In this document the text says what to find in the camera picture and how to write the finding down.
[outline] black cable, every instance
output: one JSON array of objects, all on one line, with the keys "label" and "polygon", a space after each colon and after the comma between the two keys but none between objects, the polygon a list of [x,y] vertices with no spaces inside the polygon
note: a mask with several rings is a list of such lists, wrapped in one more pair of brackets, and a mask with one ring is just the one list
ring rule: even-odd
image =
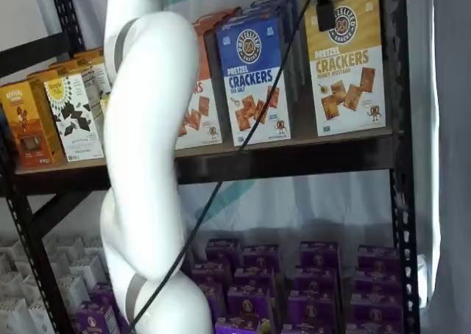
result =
[{"label": "black cable", "polygon": [[[275,81],[273,82],[273,86],[272,86],[272,89],[270,91],[269,97],[266,100],[265,105],[263,106],[260,115],[258,115],[257,121],[255,122],[254,126],[250,130],[247,138],[242,143],[242,145],[239,147],[237,152],[235,152],[235,154],[240,154],[245,149],[245,147],[247,146],[247,144],[250,141],[250,138],[252,138],[253,134],[255,133],[255,130],[257,129],[258,125],[260,124],[261,118],[265,115],[265,112],[268,109],[269,103],[272,100],[273,94],[275,93],[275,90],[278,86],[278,82],[280,81],[281,74],[283,73],[283,69],[285,68],[286,62],[288,61],[289,52],[291,51],[291,47],[293,46],[294,38],[296,37],[296,33],[298,32],[298,30],[300,29],[301,21],[304,18],[304,14],[306,13],[306,10],[308,9],[308,6],[309,6],[310,3],[311,3],[311,0],[306,1],[306,3],[304,4],[304,7],[302,8],[300,16],[298,17],[297,22],[296,22],[296,24],[293,28],[293,32],[291,33],[290,41],[288,42],[288,47],[286,48],[286,52],[283,56],[283,60],[281,61],[280,70],[278,71],[278,74],[275,78]],[[201,226],[202,222],[205,220],[206,214],[208,213],[209,208],[213,204],[214,198],[216,198],[216,195],[219,192],[219,189],[221,189],[221,186],[222,186],[223,182],[224,181],[219,181],[217,183],[216,187],[213,190],[213,193],[211,193],[211,196],[209,197],[208,201],[206,202],[205,208],[203,209],[203,211],[201,213],[201,216],[198,218],[198,221],[196,222],[196,225],[194,225],[192,231],[190,232],[190,235],[188,236],[188,238],[185,242],[185,246],[183,246],[181,252],[178,254],[178,256],[175,259],[174,263],[171,265],[169,271],[167,272],[166,276],[163,278],[162,282],[159,284],[159,286],[157,287],[155,292],[152,294],[152,296],[150,296],[147,303],[142,307],[142,309],[139,311],[138,315],[130,323],[129,333],[131,333],[134,330],[134,328],[135,328],[136,324],[138,323],[138,321],[144,315],[146,310],[150,307],[150,305],[155,300],[157,295],[162,291],[163,286],[165,286],[165,284],[170,280],[170,278],[173,275],[175,269],[178,267],[178,264],[180,263],[180,261],[185,256],[186,251],[188,250],[191,243],[193,242],[194,236],[198,232],[199,227]]]}]

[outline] cardboard box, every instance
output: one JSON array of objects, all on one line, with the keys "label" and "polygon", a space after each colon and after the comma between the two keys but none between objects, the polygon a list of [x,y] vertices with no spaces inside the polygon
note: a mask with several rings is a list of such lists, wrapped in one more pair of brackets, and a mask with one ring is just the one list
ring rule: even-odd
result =
[{"label": "cardboard box", "polygon": [[336,0],[336,28],[305,14],[319,136],[386,126],[379,0]]},{"label": "cardboard box", "polygon": [[265,115],[262,107],[281,66],[285,43],[278,14],[224,25],[217,32],[235,146],[245,141],[261,117],[250,144],[291,138],[288,96],[291,82],[281,74]]},{"label": "cardboard box", "polygon": [[63,159],[49,105],[39,79],[0,87],[1,104],[24,167],[56,163]]},{"label": "cardboard box", "polygon": [[44,88],[67,160],[103,158],[103,112],[93,70],[70,71]]},{"label": "cardboard box", "polygon": [[36,333],[24,299],[5,299],[0,302],[0,333]]},{"label": "cardboard box", "polygon": [[77,310],[77,322],[81,333],[119,334],[111,306],[84,302]]}]

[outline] pretzel crackers box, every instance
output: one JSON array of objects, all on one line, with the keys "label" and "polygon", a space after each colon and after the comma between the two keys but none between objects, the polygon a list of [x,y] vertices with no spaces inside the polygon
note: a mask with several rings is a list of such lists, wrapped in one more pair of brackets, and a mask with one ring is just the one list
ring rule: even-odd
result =
[{"label": "pretzel crackers box", "polygon": [[319,136],[386,126],[379,0],[337,0],[336,28],[305,15]]},{"label": "pretzel crackers box", "polygon": [[249,143],[290,139],[291,97],[287,96],[291,83],[284,73],[261,115],[283,56],[285,40],[279,14],[225,24],[217,36],[234,145],[242,145],[259,117],[260,125]]},{"label": "pretzel crackers box", "polygon": [[63,160],[43,83],[31,78],[0,87],[0,99],[24,167]]}]

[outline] purple snack box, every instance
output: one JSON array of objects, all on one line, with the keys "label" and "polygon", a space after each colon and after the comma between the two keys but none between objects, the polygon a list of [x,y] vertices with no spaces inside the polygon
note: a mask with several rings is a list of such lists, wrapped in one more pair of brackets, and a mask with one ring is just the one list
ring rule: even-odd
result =
[{"label": "purple snack box", "polygon": [[395,248],[366,246],[358,247],[358,267],[376,271],[400,272],[399,252]]},{"label": "purple snack box", "polygon": [[400,296],[356,291],[350,301],[351,317],[360,321],[402,321]]},{"label": "purple snack box", "polygon": [[285,324],[281,334],[332,334],[332,329],[322,324]]},{"label": "purple snack box", "polygon": [[220,283],[224,291],[233,284],[233,277],[228,263],[206,262],[195,264],[191,270],[191,278],[196,283]]},{"label": "purple snack box", "polygon": [[206,245],[206,258],[209,261],[220,262],[226,259],[231,272],[242,266],[241,243],[236,239],[213,238]]},{"label": "purple snack box", "polygon": [[262,333],[275,334],[270,291],[263,286],[233,286],[227,293],[231,316],[260,320]]},{"label": "purple snack box", "polygon": [[83,302],[77,309],[76,316],[81,333],[119,334],[111,306]]},{"label": "purple snack box", "polygon": [[216,334],[258,334],[261,327],[258,320],[235,318],[219,318],[214,327]]},{"label": "purple snack box", "polygon": [[201,291],[208,300],[209,307],[211,309],[211,316],[213,317],[213,323],[216,323],[219,317],[226,316],[226,303],[224,302],[224,292],[222,285],[218,283],[204,283],[198,284]]},{"label": "purple snack box", "polygon": [[403,334],[404,326],[400,321],[348,321],[345,334]]},{"label": "purple snack box", "polygon": [[312,293],[291,290],[288,298],[288,315],[292,324],[326,324],[338,332],[333,291]]},{"label": "purple snack box", "polygon": [[401,296],[400,275],[379,271],[356,269],[354,289],[363,292]]}]

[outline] product display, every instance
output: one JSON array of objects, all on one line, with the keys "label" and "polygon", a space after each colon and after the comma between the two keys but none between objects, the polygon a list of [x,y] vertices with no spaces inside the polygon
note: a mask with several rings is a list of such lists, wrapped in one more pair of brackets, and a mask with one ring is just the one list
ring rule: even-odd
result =
[{"label": "product display", "polygon": [[22,166],[36,167],[63,159],[43,83],[39,79],[0,87],[0,99]]},{"label": "product display", "polygon": [[379,0],[337,0],[335,29],[305,14],[319,136],[386,126]]},{"label": "product display", "polygon": [[69,162],[104,157],[103,112],[89,67],[44,82],[52,114]]}]

